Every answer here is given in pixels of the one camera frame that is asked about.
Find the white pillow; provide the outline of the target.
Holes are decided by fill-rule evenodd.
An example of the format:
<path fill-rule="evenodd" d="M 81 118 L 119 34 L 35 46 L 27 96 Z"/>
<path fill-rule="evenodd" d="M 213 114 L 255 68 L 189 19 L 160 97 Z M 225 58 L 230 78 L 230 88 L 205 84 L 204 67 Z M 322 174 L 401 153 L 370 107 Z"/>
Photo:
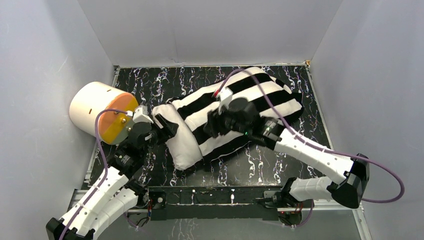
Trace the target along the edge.
<path fill-rule="evenodd" d="M 152 109 L 152 114 L 154 117 L 160 114 L 167 121 L 178 125 L 175 136 L 165 142 L 177 170 L 184 171 L 202 160 L 202 153 L 192 131 L 172 104 L 158 105 Z"/>

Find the black white striped pillowcase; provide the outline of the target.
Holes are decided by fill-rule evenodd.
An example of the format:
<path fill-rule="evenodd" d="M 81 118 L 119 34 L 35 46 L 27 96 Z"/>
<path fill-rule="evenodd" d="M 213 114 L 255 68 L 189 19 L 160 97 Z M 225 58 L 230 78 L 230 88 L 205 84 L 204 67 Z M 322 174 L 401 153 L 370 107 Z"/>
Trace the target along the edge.
<path fill-rule="evenodd" d="M 217 94 L 220 86 L 217 82 L 168 100 L 190 129 L 205 161 L 232 154 L 250 141 L 274 148 L 283 130 L 277 117 L 291 125 L 304 111 L 301 92 L 291 91 L 256 66 L 225 82 L 225 89 L 232 92 L 228 104 Z"/>

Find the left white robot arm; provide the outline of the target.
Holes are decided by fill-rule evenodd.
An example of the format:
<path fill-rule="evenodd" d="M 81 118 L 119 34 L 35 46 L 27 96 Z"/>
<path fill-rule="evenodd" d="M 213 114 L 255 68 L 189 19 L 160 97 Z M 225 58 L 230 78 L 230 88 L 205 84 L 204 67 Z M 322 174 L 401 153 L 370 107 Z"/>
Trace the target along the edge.
<path fill-rule="evenodd" d="M 108 158 L 106 169 L 86 194 L 60 219 L 46 224 L 50 240 L 96 240 L 117 218 L 133 207 L 144 208 L 149 191 L 133 176 L 151 150 L 177 134 L 178 125 L 161 114 L 153 122 L 131 126 L 127 137 Z"/>

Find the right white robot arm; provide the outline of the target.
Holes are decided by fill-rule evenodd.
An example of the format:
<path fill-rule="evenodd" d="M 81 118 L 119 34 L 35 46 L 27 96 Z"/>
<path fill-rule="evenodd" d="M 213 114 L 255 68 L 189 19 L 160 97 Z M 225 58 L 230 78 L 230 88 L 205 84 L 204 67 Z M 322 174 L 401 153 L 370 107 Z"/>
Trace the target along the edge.
<path fill-rule="evenodd" d="M 305 200 L 334 200 L 350 209 L 360 206 L 370 169 L 364 155 L 336 155 L 317 142 L 292 134 L 279 119 L 260 116 L 246 98 L 237 98 L 228 107 L 209 111 L 203 129 L 213 138 L 241 133 L 256 145 L 287 154 L 323 174 L 318 178 L 290 178 L 280 192 L 264 196 L 269 208 L 295 207 Z"/>

